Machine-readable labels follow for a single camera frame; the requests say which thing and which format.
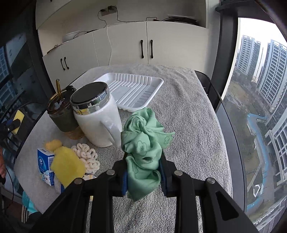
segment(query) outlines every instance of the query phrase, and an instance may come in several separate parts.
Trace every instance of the green cloth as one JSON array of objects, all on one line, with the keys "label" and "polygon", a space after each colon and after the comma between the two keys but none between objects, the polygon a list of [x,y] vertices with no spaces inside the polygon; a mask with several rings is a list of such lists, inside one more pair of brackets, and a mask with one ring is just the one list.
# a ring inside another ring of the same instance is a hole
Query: green cloth
[{"label": "green cloth", "polygon": [[173,139],[173,133],[164,133],[163,125],[149,108],[134,112],[121,133],[122,150],[127,152],[128,195],[138,201],[151,193],[160,183],[157,170],[162,149]]}]

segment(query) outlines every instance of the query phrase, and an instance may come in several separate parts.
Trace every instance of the blue path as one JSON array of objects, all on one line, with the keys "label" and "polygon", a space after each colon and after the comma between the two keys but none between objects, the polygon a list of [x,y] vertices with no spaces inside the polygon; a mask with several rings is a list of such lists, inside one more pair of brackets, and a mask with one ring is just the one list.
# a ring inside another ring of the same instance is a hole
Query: blue path
[{"label": "blue path", "polygon": [[272,192],[271,194],[272,195],[274,194],[274,187],[267,189],[267,187],[270,187],[270,185],[271,186],[273,185],[273,184],[268,184],[268,183],[270,183],[270,181],[268,181],[266,178],[268,175],[269,176],[271,175],[273,178],[271,161],[270,161],[268,151],[266,149],[266,145],[264,143],[264,139],[261,135],[261,132],[259,130],[258,125],[256,124],[256,122],[257,122],[256,119],[266,120],[266,118],[262,117],[262,116],[255,115],[255,114],[251,114],[251,113],[249,113],[247,115],[248,126],[251,128],[251,131],[256,134],[257,140],[259,142],[258,146],[261,148],[262,156],[263,156],[263,159],[265,161],[265,163],[262,164],[262,166],[261,166],[261,170],[262,170],[262,174],[263,174],[263,182],[262,182],[263,183],[263,193],[253,203],[247,205],[247,213],[248,212],[253,213],[259,208],[259,206],[261,205],[261,203],[264,200],[264,193],[265,192]]}]

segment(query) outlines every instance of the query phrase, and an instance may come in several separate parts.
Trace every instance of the table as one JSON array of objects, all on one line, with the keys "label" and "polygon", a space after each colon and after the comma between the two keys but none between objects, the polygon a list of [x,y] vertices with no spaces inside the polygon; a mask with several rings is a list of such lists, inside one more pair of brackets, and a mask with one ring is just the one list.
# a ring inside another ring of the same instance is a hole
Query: table
[{"label": "table", "polygon": [[[166,159],[173,161],[178,169],[193,178],[205,180],[214,177],[232,196],[231,172],[223,135],[195,72],[188,68],[161,65],[113,65],[88,70],[73,85],[78,89],[109,72],[148,75],[164,80],[148,107],[154,110],[165,132],[175,131],[171,145],[164,150]],[[124,125],[131,113],[123,110],[119,110],[119,113]],[[86,138],[78,141],[67,138],[47,113],[33,128],[16,160],[14,170],[21,186],[42,213],[58,194],[54,187],[40,179],[36,150],[52,139],[61,140],[67,147],[87,142]],[[96,149],[101,163],[96,174],[110,169],[124,154],[115,146],[92,147]],[[175,198],[165,198],[160,188],[136,203],[127,197],[114,198],[115,232],[173,232],[174,218]]]}]

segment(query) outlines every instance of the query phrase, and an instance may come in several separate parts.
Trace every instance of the yellow cloth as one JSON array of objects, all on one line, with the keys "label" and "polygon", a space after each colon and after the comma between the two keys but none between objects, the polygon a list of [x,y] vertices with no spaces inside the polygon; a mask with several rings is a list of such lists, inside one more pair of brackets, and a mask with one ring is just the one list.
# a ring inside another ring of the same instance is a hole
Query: yellow cloth
[{"label": "yellow cloth", "polygon": [[54,151],[58,148],[60,148],[61,146],[63,146],[63,143],[58,140],[58,139],[54,139],[52,141],[49,141],[45,144],[45,148],[48,150],[48,151]]},{"label": "yellow cloth", "polygon": [[72,149],[62,146],[56,149],[54,154],[51,169],[65,188],[74,179],[83,177],[86,172],[85,165]]}]

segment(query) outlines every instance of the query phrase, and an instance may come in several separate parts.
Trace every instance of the human hand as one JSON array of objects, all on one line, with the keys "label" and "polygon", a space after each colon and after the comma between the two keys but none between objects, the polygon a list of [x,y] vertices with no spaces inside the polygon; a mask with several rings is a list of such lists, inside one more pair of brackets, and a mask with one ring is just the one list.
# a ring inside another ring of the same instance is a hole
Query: human hand
[{"label": "human hand", "polygon": [[6,176],[6,167],[5,167],[5,162],[3,158],[3,149],[0,147],[0,176],[4,178]]}]

